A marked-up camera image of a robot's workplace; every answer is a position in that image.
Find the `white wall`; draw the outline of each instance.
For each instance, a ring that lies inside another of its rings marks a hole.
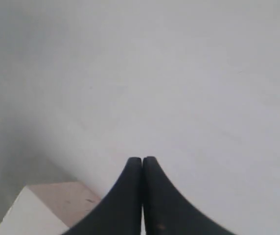
[[[127,157],[242,235],[280,234],[280,2],[0,0],[0,96],[100,195]]]

